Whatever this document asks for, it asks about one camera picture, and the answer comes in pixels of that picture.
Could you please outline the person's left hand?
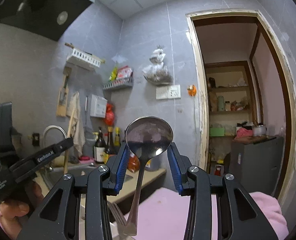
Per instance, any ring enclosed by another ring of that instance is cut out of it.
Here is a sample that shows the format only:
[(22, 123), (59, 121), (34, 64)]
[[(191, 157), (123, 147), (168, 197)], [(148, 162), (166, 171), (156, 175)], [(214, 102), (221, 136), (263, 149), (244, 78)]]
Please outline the person's left hand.
[(0, 204), (0, 226), (10, 239), (17, 239), (22, 225), (19, 218), (29, 213), (29, 204), (19, 200), (6, 200)]

